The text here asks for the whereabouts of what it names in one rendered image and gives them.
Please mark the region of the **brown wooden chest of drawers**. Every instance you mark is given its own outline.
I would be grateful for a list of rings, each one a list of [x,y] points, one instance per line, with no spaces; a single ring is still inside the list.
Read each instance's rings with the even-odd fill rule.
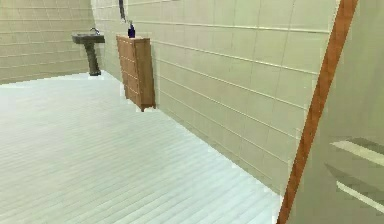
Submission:
[[[125,96],[141,111],[156,107],[149,38],[117,35],[118,57]]]

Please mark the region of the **olive room door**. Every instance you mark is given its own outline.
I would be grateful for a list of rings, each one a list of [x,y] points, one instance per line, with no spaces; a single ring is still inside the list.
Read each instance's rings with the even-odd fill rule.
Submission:
[[[340,0],[276,224],[384,224],[384,0]]]

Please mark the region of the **grey pedestal sink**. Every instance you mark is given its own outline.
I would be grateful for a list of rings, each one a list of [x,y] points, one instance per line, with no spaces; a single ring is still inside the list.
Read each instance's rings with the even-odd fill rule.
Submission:
[[[89,65],[89,75],[98,76],[101,74],[101,70],[98,65],[95,45],[104,43],[105,38],[103,35],[97,34],[73,34],[72,41],[75,44],[83,45],[87,54],[87,60]]]

